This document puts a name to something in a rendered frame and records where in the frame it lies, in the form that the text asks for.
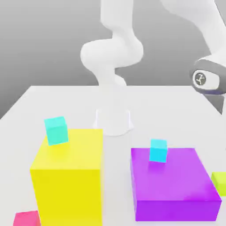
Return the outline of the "small cyan cube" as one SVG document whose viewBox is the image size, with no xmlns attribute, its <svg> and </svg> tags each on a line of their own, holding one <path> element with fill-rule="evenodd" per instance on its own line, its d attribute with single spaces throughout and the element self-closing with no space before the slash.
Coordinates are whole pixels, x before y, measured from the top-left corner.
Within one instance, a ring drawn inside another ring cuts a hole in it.
<svg viewBox="0 0 226 226">
<path fill-rule="evenodd" d="M 165 139 L 151 139 L 149 160 L 166 163 L 167 151 L 167 141 Z"/>
</svg>

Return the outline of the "small turquoise cube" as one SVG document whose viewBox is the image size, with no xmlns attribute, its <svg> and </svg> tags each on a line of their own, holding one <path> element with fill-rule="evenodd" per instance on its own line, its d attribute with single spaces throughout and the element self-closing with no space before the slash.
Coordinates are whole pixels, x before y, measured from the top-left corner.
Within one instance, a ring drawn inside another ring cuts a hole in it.
<svg viewBox="0 0 226 226">
<path fill-rule="evenodd" d="M 64 117 L 44 119 L 44 123 L 50 146 L 68 142 L 68 127 Z"/>
</svg>

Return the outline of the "small lime green cube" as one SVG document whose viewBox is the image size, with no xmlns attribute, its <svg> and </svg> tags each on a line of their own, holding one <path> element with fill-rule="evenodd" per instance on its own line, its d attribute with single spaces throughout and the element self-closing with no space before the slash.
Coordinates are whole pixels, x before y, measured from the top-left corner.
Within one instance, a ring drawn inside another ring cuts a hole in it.
<svg viewBox="0 0 226 226">
<path fill-rule="evenodd" d="M 226 196 L 226 172 L 213 172 L 211 180 L 220 196 Z"/>
</svg>

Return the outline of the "small pink cube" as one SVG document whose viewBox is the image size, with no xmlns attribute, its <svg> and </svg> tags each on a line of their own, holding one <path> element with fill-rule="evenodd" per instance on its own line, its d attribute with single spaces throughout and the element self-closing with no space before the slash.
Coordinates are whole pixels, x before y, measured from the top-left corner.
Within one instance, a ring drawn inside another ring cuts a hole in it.
<svg viewBox="0 0 226 226">
<path fill-rule="evenodd" d="M 13 226 L 41 226 L 38 211 L 16 213 Z"/>
</svg>

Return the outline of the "large yellow box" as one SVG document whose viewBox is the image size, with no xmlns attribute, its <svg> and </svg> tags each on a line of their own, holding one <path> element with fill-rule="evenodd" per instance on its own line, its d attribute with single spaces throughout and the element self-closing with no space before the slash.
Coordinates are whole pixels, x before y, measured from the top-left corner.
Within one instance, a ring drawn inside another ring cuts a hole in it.
<svg viewBox="0 0 226 226">
<path fill-rule="evenodd" d="M 70 129 L 67 143 L 42 141 L 30 167 L 41 226 L 102 226 L 103 132 Z"/>
</svg>

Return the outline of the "large purple box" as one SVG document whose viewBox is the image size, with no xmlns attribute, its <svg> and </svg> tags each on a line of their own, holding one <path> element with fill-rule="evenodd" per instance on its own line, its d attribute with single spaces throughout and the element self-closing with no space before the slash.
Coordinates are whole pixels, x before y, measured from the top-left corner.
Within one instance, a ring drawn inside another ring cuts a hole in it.
<svg viewBox="0 0 226 226">
<path fill-rule="evenodd" d="M 194 148 L 168 149 L 165 163 L 149 148 L 131 149 L 136 221 L 215 221 L 221 198 Z"/>
</svg>

